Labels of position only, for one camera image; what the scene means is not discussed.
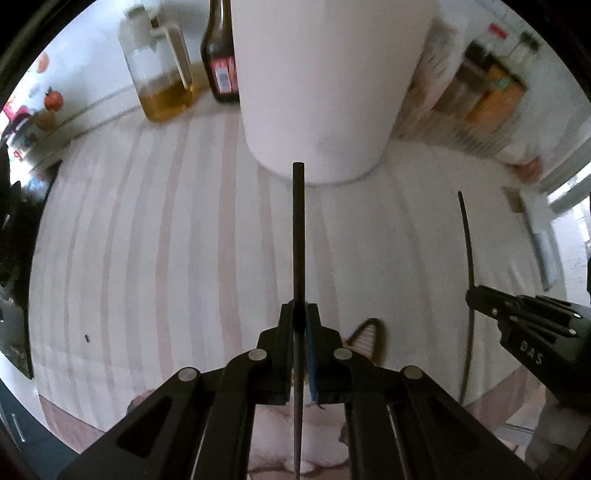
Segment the black chopstick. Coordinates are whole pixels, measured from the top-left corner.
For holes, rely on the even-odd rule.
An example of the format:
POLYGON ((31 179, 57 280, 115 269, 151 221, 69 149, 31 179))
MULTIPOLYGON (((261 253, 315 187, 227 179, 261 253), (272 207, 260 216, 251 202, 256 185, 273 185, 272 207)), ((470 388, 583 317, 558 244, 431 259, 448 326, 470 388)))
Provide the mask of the black chopstick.
MULTIPOLYGON (((472 240, 471 240, 471 232, 470 232, 470 226, 469 226, 469 218, 468 218, 468 213, 467 213, 467 208, 466 208, 466 203, 465 203, 463 192, 458 191, 457 195, 458 195, 460 211, 461 211, 461 215, 462 215, 462 225, 463 225, 464 240, 465 240, 465 247, 466 247, 467 272, 468 272, 467 293, 468 293, 468 291, 475 286, 475 269, 474 269, 472 240)), ((474 334, 475 334, 475 311, 469 307, 465 362, 464 362, 464 370, 463 370, 460 394, 459 394, 459 399, 458 399, 458 402, 462 406, 465 405, 466 398, 467 398, 468 384, 469 384, 469 380, 470 380, 470 371, 471 371, 471 364, 472 364, 472 358, 473 358, 474 334)))
POLYGON ((301 427, 304 409, 305 360, 305 200, 304 163, 293 165, 294 253, 294 478, 301 478, 301 427))

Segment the cat print table mat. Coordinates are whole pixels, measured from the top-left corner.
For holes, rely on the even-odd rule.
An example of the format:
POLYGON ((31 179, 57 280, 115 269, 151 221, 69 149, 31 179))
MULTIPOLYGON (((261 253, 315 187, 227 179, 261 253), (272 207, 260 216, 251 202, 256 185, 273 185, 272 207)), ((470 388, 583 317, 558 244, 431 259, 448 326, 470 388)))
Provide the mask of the cat print table mat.
MULTIPOLYGON (((345 346, 379 365, 386 348, 387 330, 380 319, 370 318, 360 323, 345 346)), ((286 477, 293 471, 293 451, 290 440, 291 407, 259 406, 254 416, 252 453, 249 457, 249 478, 264 475, 273 479, 286 477)), ((307 394, 304 400, 303 458, 301 474, 308 476, 335 469, 349 458, 346 449, 345 410, 342 406, 318 407, 307 394)))

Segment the white plastic bag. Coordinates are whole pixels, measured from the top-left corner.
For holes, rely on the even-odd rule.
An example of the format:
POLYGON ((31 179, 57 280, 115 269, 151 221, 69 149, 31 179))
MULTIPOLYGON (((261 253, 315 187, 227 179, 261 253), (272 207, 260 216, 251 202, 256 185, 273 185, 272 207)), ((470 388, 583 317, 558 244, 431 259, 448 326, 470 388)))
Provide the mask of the white plastic bag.
POLYGON ((543 174, 543 160, 540 155, 533 156, 525 163, 513 166, 513 171, 520 182, 537 183, 543 174))

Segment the gas stove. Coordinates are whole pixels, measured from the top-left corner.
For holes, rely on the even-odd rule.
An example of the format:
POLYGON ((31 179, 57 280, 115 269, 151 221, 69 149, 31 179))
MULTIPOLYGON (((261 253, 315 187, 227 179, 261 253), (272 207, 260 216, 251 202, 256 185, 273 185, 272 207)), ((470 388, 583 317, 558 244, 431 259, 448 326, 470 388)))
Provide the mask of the gas stove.
POLYGON ((21 182, 10 179, 1 146, 1 352, 28 379, 34 376, 29 334, 29 290, 37 236, 58 165, 21 182))

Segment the white utensil holder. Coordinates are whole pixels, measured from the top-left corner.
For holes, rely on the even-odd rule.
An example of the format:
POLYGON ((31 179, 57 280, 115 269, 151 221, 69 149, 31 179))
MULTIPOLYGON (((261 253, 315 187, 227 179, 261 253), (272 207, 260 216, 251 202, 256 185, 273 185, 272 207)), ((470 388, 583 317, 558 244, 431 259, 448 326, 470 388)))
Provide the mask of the white utensil holder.
POLYGON ((281 177, 312 185, 375 168, 424 49, 435 1, 235 1, 245 141, 281 177))

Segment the glass oil dispenser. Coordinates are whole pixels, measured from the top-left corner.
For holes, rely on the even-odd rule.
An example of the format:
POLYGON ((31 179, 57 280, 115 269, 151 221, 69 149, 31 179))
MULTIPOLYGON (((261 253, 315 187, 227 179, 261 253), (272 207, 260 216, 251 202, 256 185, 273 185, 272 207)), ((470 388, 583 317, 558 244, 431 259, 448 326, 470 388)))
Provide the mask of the glass oil dispenser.
POLYGON ((166 122, 194 104, 197 78, 177 23, 160 20, 138 4, 125 12, 118 40, 149 121, 166 122))

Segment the dark soy sauce bottle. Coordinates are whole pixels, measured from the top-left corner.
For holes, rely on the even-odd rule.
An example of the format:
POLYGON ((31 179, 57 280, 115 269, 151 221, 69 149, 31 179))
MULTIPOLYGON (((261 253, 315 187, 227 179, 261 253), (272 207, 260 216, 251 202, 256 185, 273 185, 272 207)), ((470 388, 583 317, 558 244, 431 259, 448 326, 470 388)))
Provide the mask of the dark soy sauce bottle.
POLYGON ((208 22, 201 40, 200 54, 214 99, 219 103, 238 103, 238 72, 228 0, 209 2, 208 22))

